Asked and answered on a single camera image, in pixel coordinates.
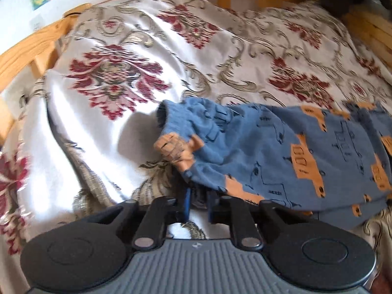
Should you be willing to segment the blue pants with orange prints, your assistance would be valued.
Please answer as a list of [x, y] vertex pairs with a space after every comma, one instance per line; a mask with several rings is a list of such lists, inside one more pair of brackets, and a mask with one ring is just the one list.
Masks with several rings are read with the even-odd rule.
[[376, 104], [161, 102], [155, 149], [189, 183], [351, 229], [391, 201], [391, 115]]

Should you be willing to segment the wooden bed frame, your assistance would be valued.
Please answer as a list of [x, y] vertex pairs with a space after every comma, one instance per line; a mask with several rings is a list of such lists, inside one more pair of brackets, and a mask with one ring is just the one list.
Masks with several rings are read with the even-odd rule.
[[24, 68], [42, 82], [77, 59], [71, 86], [93, 87], [78, 40], [125, 48], [161, 46], [179, 67], [181, 95], [225, 104], [346, 101], [391, 108], [391, 25], [354, 8], [341, 21], [304, 0], [110, 0], [85, 3], [1, 55], [1, 89]]

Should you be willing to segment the white floral bedspread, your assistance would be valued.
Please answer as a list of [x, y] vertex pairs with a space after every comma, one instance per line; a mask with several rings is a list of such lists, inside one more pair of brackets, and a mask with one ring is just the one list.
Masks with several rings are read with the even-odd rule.
[[[185, 223], [171, 224], [167, 237], [200, 244], [228, 235], [225, 226], [207, 221], [211, 189], [187, 182], [154, 147], [161, 134], [161, 102], [189, 98], [181, 95], [181, 70], [163, 56], [163, 48], [98, 46], [86, 39], [70, 48], [89, 59], [93, 87], [73, 90], [77, 59], [49, 70], [20, 98], [19, 113], [1, 144], [2, 293], [29, 290], [20, 258], [33, 238], [129, 199], [148, 205], [190, 188], [191, 215]], [[370, 245], [377, 274], [390, 276], [391, 201], [345, 230]]]

